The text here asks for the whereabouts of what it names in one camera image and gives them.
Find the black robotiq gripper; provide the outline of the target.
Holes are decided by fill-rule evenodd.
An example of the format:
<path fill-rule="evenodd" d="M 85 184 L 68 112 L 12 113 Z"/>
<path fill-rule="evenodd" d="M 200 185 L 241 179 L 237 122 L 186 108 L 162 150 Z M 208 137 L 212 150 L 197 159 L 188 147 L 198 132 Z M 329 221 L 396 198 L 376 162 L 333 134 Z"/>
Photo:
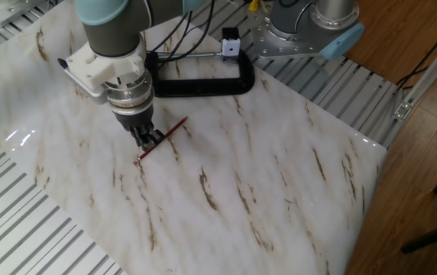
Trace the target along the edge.
<path fill-rule="evenodd" d="M 160 130 L 153 129 L 153 114 L 154 107 L 152 105 L 135 115 L 120 115 L 114 113 L 122 127 L 125 130 L 130 129 L 131 135 L 135 139 L 137 146 L 139 146 L 143 151 L 146 151 L 149 147 L 157 146 L 164 139 L 164 134 Z M 140 128 L 152 129 L 142 132 Z"/>

